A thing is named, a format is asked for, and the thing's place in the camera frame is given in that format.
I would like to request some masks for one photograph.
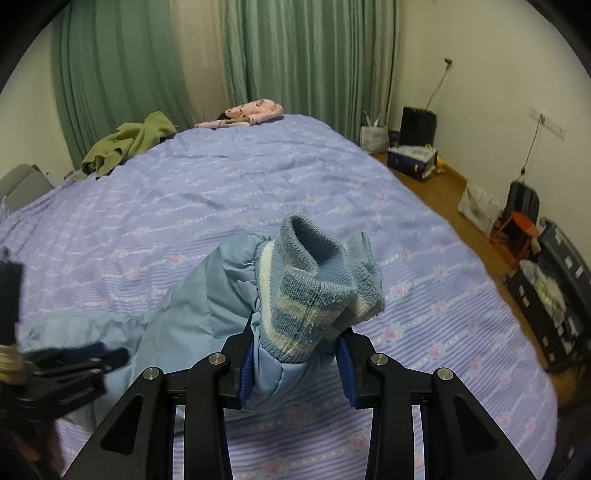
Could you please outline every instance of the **blue jacket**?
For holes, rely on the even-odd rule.
[[[129,364],[106,376],[107,393],[69,415],[69,420],[94,430],[144,369],[157,366],[168,373],[192,367],[221,351],[230,335],[244,330],[252,314],[255,382],[245,411],[272,406],[292,389],[305,386],[334,358],[315,350],[306,362],[283,363],[261,346],[255,263],[261,247],[273,239],[266,233],[224,239],[187,278],[168,290],[153,312],[68,310],[26,322],[20,330],[20,347],[30,351],[103,342],[110,349],[129,350]],[[182,419],[179,411],[177,431]]]

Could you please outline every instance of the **blue gripper pad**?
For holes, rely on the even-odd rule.
[[[339,367],[340,382],[343,384],[343,392],[351,406],[355,408],[359,402],[359,394],[355,387],[355,366],[347,342],[341,338],[337,340],[335,355],[336,364]]]
[[[254,363],[254,341],[251,340],[251,345],[248,347],[248,353],[242,364],[242,372],[240,374],[240,390],[238,391],[240,408],[246,404],[252,394],[252,387],[255,382]]]

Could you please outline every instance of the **white bag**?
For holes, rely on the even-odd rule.
[[[457,209],[486,236],[491,235],[492,226],[502,211],[499,202],[473,183],[466,185]]]
[[[361,148],[367,153],[385,152],[390,146],[388,128],[378,127],[379,117],[375,119],[373,126],[367,113],[365,113],[365,119],[367,120],[368,126],[361,127]]]

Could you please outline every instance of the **pink clothing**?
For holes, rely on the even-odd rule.
[[[213,120],[195,125],[199,128],[224,128],[236,126],[256,125],[283,117],[283,107],[272,100],[256,100],[226,110],[225,114],[230,120]]]

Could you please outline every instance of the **black bag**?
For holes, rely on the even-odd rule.
[[[507,205],[501,214],[499,221],[503,225],[511,216],[511,212],[521,212],[532,222],[538,221],[538,212],[540,211],[540,199],[534,189],[528,187],[520,181],[511,182],[509,195],[507,196]]]

